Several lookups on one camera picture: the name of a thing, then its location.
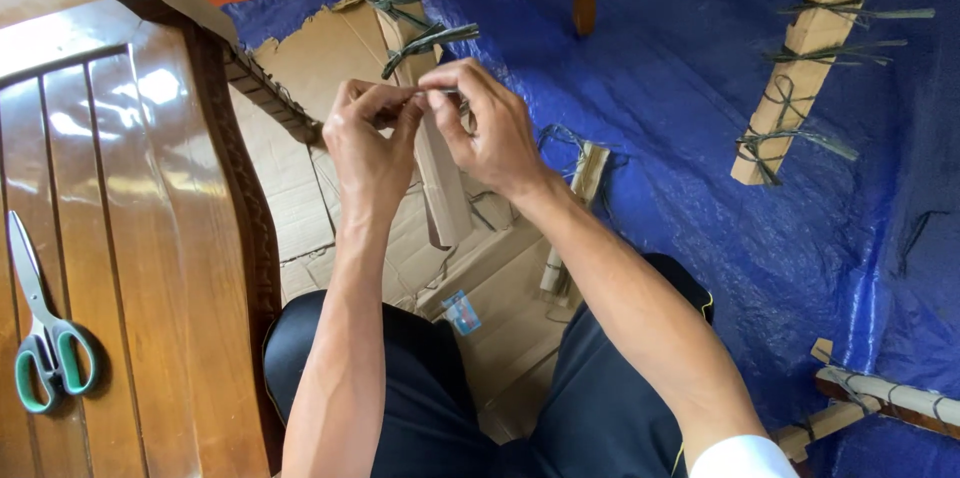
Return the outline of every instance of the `scissors blade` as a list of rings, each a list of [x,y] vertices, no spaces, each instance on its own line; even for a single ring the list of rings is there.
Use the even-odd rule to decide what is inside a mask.
[[[54,315],[47,309],[47,300],[43,294],[41,282],[41,268],[37,264],[37,255],[34,246],[27,236],[27,229],[17,212],[10,210],[6,213],[6,235],[9,237],[9,249],[13,258],[13,268],[16,278],[20,280],[20,288],[33,313],[33,324],[40,321],[42,325],[53,325]]]

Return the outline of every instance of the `person's left hand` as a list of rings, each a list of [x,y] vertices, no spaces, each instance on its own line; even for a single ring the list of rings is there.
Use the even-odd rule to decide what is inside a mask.
[[[426,100],[416,87],[341,83],[323,140],[340,178],[341,227],[389,231],[414,171],[414,137]],[[395,122],[381,117],[395,113]],[[389,139],[378,127],[393,128]]]

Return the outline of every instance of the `blue tarp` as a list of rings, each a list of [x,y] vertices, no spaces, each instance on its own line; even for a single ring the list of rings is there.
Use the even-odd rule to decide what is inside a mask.
[[[243,41],[282,39],[336,0],[225,6]],[[598,215],[643,251],[669,253],[715,297],[715,327],[763,423],[796,423],[826,400],[811,380],[818,337],[846,367],[960,398],[960,0],[867,0],[936,8],[878,20],[848,42],[886,67],[834,67],[803,128],[843,140],[847,161],[796,140],[778,188],[730,178],[799,0],[597,0],[595,32],[573,35],[571,0],[424,0],[455,43],[522,95],[541,128],[615,145]],[[575,148],[546,140],[556,169]],[[818,476],[960,476],[960,443],[873,417],[817,442]]]

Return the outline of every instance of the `dark trousers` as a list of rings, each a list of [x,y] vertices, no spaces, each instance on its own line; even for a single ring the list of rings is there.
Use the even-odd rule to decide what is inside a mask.
[[[713,320],[713,299],[674,259],[644,258]],[[313,344],[325,290],[290,301],[264,351],[267,386],[286,422]],[[371,475],[686,476],[666,403],[582,304],[563,331],[533,435],[497,446],[476,409],[452,328],[384,304],[387,391]]]

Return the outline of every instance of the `small label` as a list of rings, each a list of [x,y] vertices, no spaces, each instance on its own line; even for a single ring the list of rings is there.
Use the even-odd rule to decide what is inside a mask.
[[[442,304],[446,308],[443,318],[456,326],[461,336],[470,334],[480,326],[480,318],[462,290],[457,290],[450,298],[443,300]]]

